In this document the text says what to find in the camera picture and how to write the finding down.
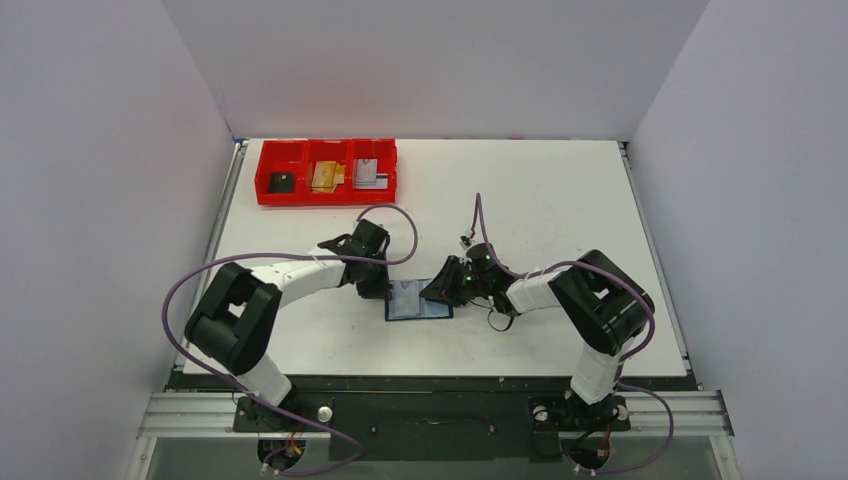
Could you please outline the navy blue card holder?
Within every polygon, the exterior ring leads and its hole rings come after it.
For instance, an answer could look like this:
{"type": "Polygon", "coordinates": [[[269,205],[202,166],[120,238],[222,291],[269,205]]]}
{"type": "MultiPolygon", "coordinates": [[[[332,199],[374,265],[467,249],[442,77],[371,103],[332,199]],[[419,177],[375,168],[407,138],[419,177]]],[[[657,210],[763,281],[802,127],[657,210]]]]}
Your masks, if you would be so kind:
{"type": "Polygon", "coordinates": [[[387,322],[441,320],[454,317],[453,308],[421,296],[431,279],[392,280],[390,296],[385,300],[387,322]]]}

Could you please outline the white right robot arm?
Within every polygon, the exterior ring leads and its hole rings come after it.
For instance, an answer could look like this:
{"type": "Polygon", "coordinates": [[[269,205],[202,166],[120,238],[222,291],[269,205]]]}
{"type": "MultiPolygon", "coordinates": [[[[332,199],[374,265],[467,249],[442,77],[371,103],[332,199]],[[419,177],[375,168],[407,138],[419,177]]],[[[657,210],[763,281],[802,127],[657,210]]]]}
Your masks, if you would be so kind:
{"type": "Polygon", "coordinates": [[[451,307],[483,299],[511,319],[537,310],[564,312],[583,341],[563,402],[566,418],[578,427],[603,415],[603,401],[616,390],[624,362],[655,332],[653,300],[599,250],[518,274],[501,265],[488,245],[474,244],[463,257],[448,257],[420,297],[451,307]]]}

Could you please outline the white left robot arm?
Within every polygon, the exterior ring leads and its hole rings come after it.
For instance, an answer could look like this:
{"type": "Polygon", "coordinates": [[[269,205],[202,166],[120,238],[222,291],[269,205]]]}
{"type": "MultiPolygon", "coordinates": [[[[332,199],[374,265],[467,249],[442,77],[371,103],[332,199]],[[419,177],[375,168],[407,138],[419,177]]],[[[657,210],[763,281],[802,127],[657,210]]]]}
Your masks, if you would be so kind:
{"type": "Polygon", "coordinates": [[[351,234],[317,244],[303,260],[245,268],[222,265],[184,330],[186,339],[263,399],[259,416],[272,429],[291,427],[298,402],[292,382],[267,354],[278,310],[313,293],[353,284],[361,297],[389,292],[385,250],[389,233],[368,220],[351,234]]]}

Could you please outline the white credit card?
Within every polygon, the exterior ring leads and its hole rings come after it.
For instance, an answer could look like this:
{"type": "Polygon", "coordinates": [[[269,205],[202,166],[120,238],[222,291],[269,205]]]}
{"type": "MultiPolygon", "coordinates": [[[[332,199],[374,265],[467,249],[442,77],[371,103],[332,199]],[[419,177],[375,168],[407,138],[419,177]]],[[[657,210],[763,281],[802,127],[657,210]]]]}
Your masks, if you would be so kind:
{"type": "Polygon", "coordinates": [[[392,308],[394,317],[416,317],[420,313],[420,297],[416,280],[403,280],[393,287],[392,308]]]}

